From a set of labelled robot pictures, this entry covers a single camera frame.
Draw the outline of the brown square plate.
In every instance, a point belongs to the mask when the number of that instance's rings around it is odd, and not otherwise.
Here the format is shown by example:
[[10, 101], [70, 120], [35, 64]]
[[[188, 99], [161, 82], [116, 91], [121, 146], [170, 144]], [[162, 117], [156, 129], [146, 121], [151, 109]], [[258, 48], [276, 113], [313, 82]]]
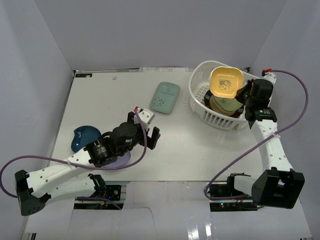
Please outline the brown square plate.
[[223, 109], [213, 109], [214, 112], [232, 118], [238, 118], [242, 113], [238, 111], [225, 111]]

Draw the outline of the round black rimmed plate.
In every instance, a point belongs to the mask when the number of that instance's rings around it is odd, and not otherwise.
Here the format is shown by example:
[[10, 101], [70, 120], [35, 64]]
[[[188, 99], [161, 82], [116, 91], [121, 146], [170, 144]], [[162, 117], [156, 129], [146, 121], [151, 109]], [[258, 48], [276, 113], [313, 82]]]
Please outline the round black rimmed plate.
[[[221, 108], [220, 108], [220, 107], [217, 107], [217, 106], [213, 106], [213, 108], [211, 107], [211, 105], [210, 105], [210, 98], [211, 98], [211, 96], [214, 96], [214, 95], [210, 92], [210, 90], [208, 90], [208, 91], [206, 92], [206, 94], [204, 95], [204, 98], [203, 98], [204, 105], [205, 105], [208, 109], [211, 109], [212, 111], [213, 111], [213, 109], [220, 109], [220, 110], [221, 110]], [[236, 111], [238, 111], [238, 112], [240, 112], [240, 113], [243, 113], [243, 111], [244, 111], [244, 105], [242, 105], [241, 108], [239, 108], [239, 109], [236, 110]]]

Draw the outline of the green square panda plate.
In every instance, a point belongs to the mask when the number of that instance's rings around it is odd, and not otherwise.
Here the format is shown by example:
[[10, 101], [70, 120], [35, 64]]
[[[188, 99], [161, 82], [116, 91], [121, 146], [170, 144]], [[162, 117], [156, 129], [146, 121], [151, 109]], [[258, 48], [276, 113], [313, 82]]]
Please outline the green square panda plate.
[[234, 98], [223, 98], [214, 95], [210, 97], [209, 103], [211, 108], [213, 108], [213, 106], [220, 107], [225, 112], [237, 111], [243, 105]]

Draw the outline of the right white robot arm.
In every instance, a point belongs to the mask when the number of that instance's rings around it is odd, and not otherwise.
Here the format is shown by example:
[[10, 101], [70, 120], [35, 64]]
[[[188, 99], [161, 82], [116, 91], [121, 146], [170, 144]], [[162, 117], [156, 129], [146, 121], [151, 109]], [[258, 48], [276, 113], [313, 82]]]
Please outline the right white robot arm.
[[245, 194], [259, 206], [292, 209], [305, 178], [293, 169], [278, 137], [277, 117], [269, 107], [272, 93], [273, 84], [261, 78], [249, 80], [236, 93], [236, 100], [245, 106], [245, 119], [259, 145], [262, 174], [252, 177], [232, 173], [225, 192], [233, 200]]

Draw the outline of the yellow square panda plate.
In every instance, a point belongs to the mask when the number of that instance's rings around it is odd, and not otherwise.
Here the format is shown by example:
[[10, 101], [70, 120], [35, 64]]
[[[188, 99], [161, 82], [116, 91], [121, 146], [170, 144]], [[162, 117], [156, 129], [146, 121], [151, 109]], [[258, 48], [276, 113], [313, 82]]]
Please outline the yellow square panda plate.
[[234, 99], [244, 86], [244, 74], [235, 67], [219, 66], [210, 74], [209, 90], [219, 98]]

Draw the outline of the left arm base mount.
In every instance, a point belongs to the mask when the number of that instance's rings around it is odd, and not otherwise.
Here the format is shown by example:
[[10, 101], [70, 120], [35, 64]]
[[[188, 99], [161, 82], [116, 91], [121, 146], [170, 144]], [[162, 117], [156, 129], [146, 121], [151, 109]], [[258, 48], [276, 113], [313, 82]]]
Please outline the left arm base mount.
[[76, 201], [82, 203], [100, 201], [102, 210], [121, 210], [123, 208], [123, 203], [116, 203], [122, 199], [122, 186], [120, 184], [106, 184], [99, 174], [91, 173], [88, 177], [94, 184], [94, 192], [91, 196], [76, 197]]

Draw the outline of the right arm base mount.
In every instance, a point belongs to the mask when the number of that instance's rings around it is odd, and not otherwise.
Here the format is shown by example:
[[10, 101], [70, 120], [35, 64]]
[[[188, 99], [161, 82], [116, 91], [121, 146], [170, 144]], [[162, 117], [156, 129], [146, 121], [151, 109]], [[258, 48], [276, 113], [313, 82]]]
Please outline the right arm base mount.
[[255, 177], [242, 172], [218, 180], [220, 175], [217, 173], [203, 189], [211, 212], [253, 212], [259, 209], [252, 199]]

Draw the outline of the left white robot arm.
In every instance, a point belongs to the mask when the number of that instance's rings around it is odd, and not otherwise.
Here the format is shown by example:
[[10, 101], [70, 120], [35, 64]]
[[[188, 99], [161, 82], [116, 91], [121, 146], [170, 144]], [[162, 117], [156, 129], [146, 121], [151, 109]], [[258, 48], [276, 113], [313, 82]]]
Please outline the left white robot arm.
[[15, 190], [22, 216], [41, 211], [49, 203], [75, 198], [78, 201], [102, 201], [112, 204], [120, 199], [112, 193], [100, 174], [94, 170], [115, 171], [131, 167], [131, 151], [137, 145], [153, 150], [160, 138], [154, 127], [148, 136], [155, 114], [147, 108], [136, 107], [128, 113], [127, 121], [105, 132], [93, 142], [65, 160], [55, 160], [41, 170], [15, 173]]

